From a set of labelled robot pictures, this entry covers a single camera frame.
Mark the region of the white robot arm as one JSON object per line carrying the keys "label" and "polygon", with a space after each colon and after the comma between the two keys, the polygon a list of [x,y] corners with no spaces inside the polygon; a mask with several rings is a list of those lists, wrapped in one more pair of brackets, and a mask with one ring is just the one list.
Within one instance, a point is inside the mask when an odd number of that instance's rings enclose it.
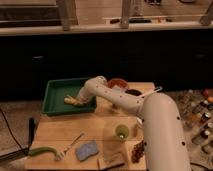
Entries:
{"label": "white robot arm", "polygon": [[103,76],[88,79],[77,99],[102,97],[142,120],[147,171],[191,171],[189,154],[174,100],[164,93],[134,96],[111,89]]}

